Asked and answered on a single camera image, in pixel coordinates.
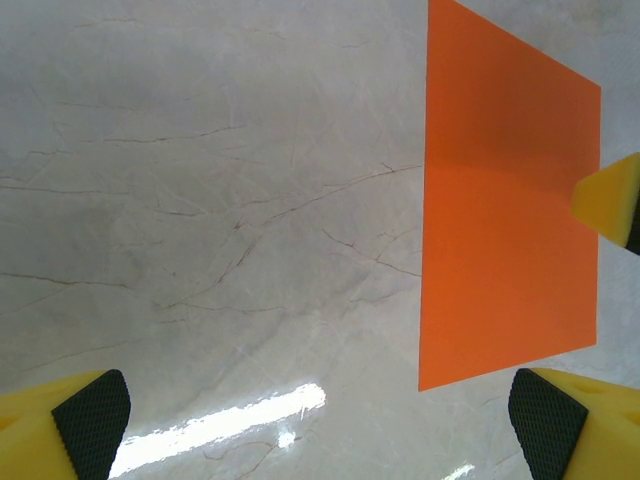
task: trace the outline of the black textured grip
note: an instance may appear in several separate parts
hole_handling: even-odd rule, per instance
[[[534,480],[561,480],[589,411],[529,369],[516,373],[509,417]]]
[[[640,193],[633,213],[633,220],[631,220],[631,231],[629,232],[626,248],[630,252],[640,255]]]
[[[51,412],[78,480],[109,478],[130,411],[122,373],[109,370]]]

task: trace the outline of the white marble surface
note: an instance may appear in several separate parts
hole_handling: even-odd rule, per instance
[[[638,2],[464,3],[603,86],[605,164],[640,150]],[[513,370],[417,392],[425,17],[3,1],[0,390],[121,369],[113,478],[529,478]],[[539,364],[640,387],[639,279],[603,244],[599,346]]]

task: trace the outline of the orange sheet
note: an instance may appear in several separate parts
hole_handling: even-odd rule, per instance
[[[596,342],[600,88],[453,0],[431,0],[421,390]]]

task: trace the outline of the black rubber pad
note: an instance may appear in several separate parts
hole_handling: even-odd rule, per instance
[[[589,411],[529,369],[511,386],[509,417],[533,480],[561,480]]]
[[[640,197],[636,202],[636,209],[631,222],[631,231],[627,241],[627,250],[640,255]]]
[[[130,412],[129,391],[118,370],[109,370],[51,412],[78,480],[109,478]]]

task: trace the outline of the orange paper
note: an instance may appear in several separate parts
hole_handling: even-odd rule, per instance
[[[600,88],[453,0],[427,65],[420,389],[595,344]]]

